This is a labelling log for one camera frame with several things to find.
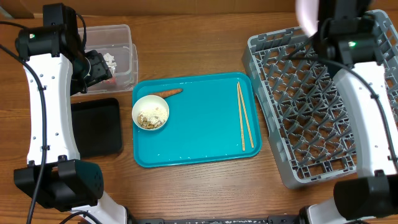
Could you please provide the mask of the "white napkin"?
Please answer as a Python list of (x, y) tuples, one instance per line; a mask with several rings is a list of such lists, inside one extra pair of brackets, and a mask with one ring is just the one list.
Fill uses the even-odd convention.
[(104, 60), (105, 60), (105, 62), (107, 64), (110, 72), (112, 74), (115, 74), (116, 73), (117, 63), (116, 63), (116, 61), (114, 59), (114, 56), (112, 56), (109, 53), (106, 53), (106, 54), (103, 55), (103, 58), (104, 58)]

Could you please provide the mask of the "red foil wrapper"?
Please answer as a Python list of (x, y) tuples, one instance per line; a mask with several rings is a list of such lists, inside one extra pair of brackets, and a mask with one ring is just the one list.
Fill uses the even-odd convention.
[(110, 84), (110, 85), (115, 85), (116, 84), (116, 79), (115, 78), (110, 78), (108, 80), (105, 80), (104, 82), (107, 83), (107, 84)]

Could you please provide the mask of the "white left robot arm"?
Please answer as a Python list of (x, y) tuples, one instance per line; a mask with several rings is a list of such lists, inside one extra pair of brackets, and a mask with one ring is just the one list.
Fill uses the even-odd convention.
[(68, 212), (90, 223), (133, 223), (129, 210), (105, 191), (98, 164), (81, 160), (73, 135), (70, 97), (92, 76), (109, 77), (102, 55), (85, 52), (75, 21), (22, 26), (10, 56), (29, 83), (31, 140), (14, 183), (31, 205)]

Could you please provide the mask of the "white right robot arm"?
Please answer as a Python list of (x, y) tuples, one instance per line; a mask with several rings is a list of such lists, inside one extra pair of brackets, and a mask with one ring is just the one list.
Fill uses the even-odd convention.
[(397, 127), (384, 86), (382, 55), (370, 34), (322, 40), (313, 61), (328, 67), (348, 112), (357, 179), (337, 182), (333, 197), (305, 207), (305, 223), (361, 223), (397, 214)]

